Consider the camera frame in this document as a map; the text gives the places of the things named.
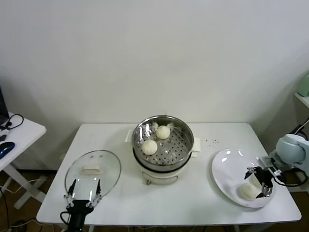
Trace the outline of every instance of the laptop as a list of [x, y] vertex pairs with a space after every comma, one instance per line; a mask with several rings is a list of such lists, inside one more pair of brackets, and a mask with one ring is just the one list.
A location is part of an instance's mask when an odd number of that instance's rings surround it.
[[9, 119], [9, 112], [6, 108], [4, 97], [0, 88], [0, 125], [6, 122]]

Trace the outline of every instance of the wooden floor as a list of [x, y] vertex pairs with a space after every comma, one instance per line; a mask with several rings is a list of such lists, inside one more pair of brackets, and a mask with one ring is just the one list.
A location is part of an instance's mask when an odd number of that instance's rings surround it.
[[[34, 173], [23, 173], [23, 176], [28, 179], [38, 179], [41, 174], [34, 174]], [[47, 181], [40, 187], [40, 190], [43, 192], [47, 192], [52, 180], [54, 179], [54, 174], [47, 175], [48, 179]], [[4, 184], [8, 176], [4, 172], [0, 172], [0, 186]], [[20, 186], [12, 181], [9, 185], [9, 189], [12, 191], [15, 191]], [[15, 202], [18, 200], [19, 197], [21, 197], [25, 191], [21, 189], [15, 194], [12, 194], [10, 192], [5, 192], [4, 195], [6, 197], [8, 208], [9, 208], [9, 223], [12, 225], [14, 222], [18, 220], [28, 220], [31, 218], [35, 218], [37, 215], [37, 212], [40, 208], [41, 203], [36, 201], [35, 199], [31, 198], [21, 209], [17, 210], [14, 208]], [[300, 193], [292, 193], [292, 196], [298, 205], [301, 213], [302, 213], [302, 219], [298, 222], [290, 222], [290, 223], [280, 223], [271, 226], [265, 232], [309, 232], [309, 196], [307, 193], [300, 192]], [[246, 226], [240, 226], [240, 231], [243, 231]], [[7, 229], [7, 216], [6, 216], [6, 208], [3, 197], [0, 198], [0, 232], [2, 230]], [[36, 224], [35, 222], [30, 222], [28, 224], [28, 232], [39, 232], [41, 229], [41, 226]], [[60, 232], [61, 228], [58, 226], [54, 226], [55, 232]], [[95, 232], [189, 232], [193, 229], [192, 232], [203, 232], [204, 227], [167, 227], [167, 228], [149, 228], [149, 229], [140, 229], [138, 227], [95, 227]], [[43, 226], [42, 232], [52, 232], [53, 228], [52, 226]], [[232, 226], [209, 226], [205, 228], [205, 232], [233, 232], [234, 228]]]

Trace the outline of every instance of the blue mouse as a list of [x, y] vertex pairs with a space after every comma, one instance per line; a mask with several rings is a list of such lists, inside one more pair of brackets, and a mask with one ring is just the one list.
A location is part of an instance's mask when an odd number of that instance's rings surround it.
[[13, 142], [5, 142], [0, 144], [0, 159], [2, 159], [6, 154], [8, 154], [15, 147]]

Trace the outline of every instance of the cable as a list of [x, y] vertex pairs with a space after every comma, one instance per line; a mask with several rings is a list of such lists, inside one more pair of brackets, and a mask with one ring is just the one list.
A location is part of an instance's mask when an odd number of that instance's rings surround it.
[[[18, 125], [14, 126], [14, 127], [9, 128], [9, 126], [12, 124], [12, 123], [11, 123], [11, 119], [12, 119], [14, 116], [20, 116], [20, 117], [21, 117], [21, 123], [19, 123]], [[23, 117], [22, 115], [20, 115], [20, 114], [14, 114], [14, 115], [12, 115], [12, 116], [9, 118], [9, 120], [6, 122], [5, 126], [2, 127], [2, 128], [3, 128], [3, 129], [12, 130], [12, 129], [16, 128], [16, 127], [19, 127], [21, 124], [23, 124], [24, 120], [25, 120], [25, 119], [24, 119], [24, 117]]]
[[295, 168], [295, 169], [292, 169], [292, 170], [289, 170], [289, 172], [301, 172], [302, 174], [304, 174], [304, 176], [305, 176], [305, 179], [302, 181], [302, 182], [300, 182], [300, 183], [298, 183], [298, 184], [282, 184], [282, 183], [280, 183], [276, 178], [274, 178], [274, 181], [278, 184], [278, 185], [281, 185], [281, 186], [285, 186], [285, 187], [298, 187], [298, 186], [301, 186], [301, 185], [303, 185], [304, 183], [306, 183], [307, 182], [307, 180], [308, 180], [308, 176], [306, 175], [306, 173], [303, 171], [303, 170], [300, 170], [300, 169], [298, 169], [298, 168]]
[[187, 232], [192, 232], [192, 231], [195, 229], [195, 227], [193, 227], [191, 230], [189, 230], [189, 231], [187, 231]]
[[5, 191], [8, 191], [10, 193], [17, 193], [23, 186], [25, 186], [27, 183], [30, 183], [30, 182], [33, 182], [33, 181], [38, 181], [38, 180], [41, 180], [41, 181], [52, 181], [52, 180], [42, 180], [42, 179], [35, 179], [35, 180], [30, 180], [28, 182], [26, 182], [25, 184], [23, 184], [22, 186], [20, 186], [15, 192], [9, 190], [8, 188], [4, 188], [3, 186], [0, 186], [1, 189], [4, 189]]
[[2, 192], [1, 189], [0, 189], [0, 191], [1, 191], [1, 194], [2, 194], [3, 199], [4, 199], [4, 202], [5, 202], [5, 207], [6, 207], [6, 219], [7, 219], [7, 223], [8, 223], [8, 229], [7, 229], [7, 230], [9, 230], [9, 228], [10, 228], [10, 222], [9, 222], [9, 208], [8, 208], [8, 204], [7, 204], [7, 202], [6, 202], [6, 198], [5, 198], [4, 193]]
[[[19, 224], [24, 224], [26, 221], [25, 220], [18, 220], [16, 222], [13, 223], [12, 226], [18, 226]], [[20, 226], [20, 227], [15, 227], [13, 228], [11, 231], [12, 232], [27, 232], [27, 228], [28, 226], [27, 225], [23, 225], [23, 226]]]
[[301, 130], [301, 131], [299, 131], [298, 132], [298, 134], [302, 134], [302, 135], [304, 135], [305, 136], [305, 138], [306, 138], [306, 140], [308, 140], [308, 137], [307, 137], [307, 135]]
[[20, 224], [20, 225], [18, 225], [18, 226], [11, 226], [10, 228], [21, 227], [21, 226], [23, 226], [23, 225], [27, 225], [28, 223], [30, 223], [30, 222], [32, 222], [32, 221], [35, 222], [35, 223], [37, 223], [37, 224], [40, 225], [40, 226], [52, 226], [52, 227], [53, 227], [53, 232], [55, 232], [54, 225], [52, 225], [52, 224], [42, 224], [42, 223], [39, 223], [35, 218], [29, 219], [29, 220], [26, 221], [25, 223]]
[[149, 226], [149, 227], [141, 227], [141, 226], [138, 226], [138, 228], [140, 228], [141, 230], [147, 230], [147, 229], [150, 229], [150, 228], [156, 228], [156, 226]]
[[305, 121], [305, 123], [303, 123], [303, 124], [297, 129], [297, 131], [296, 131], [294, 134], [297, 134], [300, 130], [302, 130], [308, 122], [309, 122], [309, 117], [307, 118], [307, 120]]
[[65, 221], [65, 219], [62, 217], [63, 214], [69, 214], [69, 215], [70, 215], [70, 213], [67, 212], [67, 211], [63, 211], [63, 212], [60, 213], [60, 219], [61, 219], [61, 221], [62, 221], [65, 225], [68, 225], [69, 223], [68, 223], [67, 221]]
[[[155, 232], [155, 230], [156, 230], [156, 227], [154, 227], [154, 229], [151, 232]], [[146, 231], [146, 229], [144, 229], [144, 231]]]

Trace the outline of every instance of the steamed bun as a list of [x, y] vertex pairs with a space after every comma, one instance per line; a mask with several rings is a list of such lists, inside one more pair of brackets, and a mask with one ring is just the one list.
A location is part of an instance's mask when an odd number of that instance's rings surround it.
[[141, 150], [142, 152], [147, 155], [153, 155], [158, 149], [158, 145], [154, 140], [146, 140], [142, 145], [141, 145]]
[[170, 135], [170, 129], [167, 126], [159, 126], [155, 134], [159, 139], [167, 139]]
[[240, 196], [248, 201], [254, 201], [257, 195], [260, 194], [260, 190], [250, 183], [243, 184], [239, 187]]

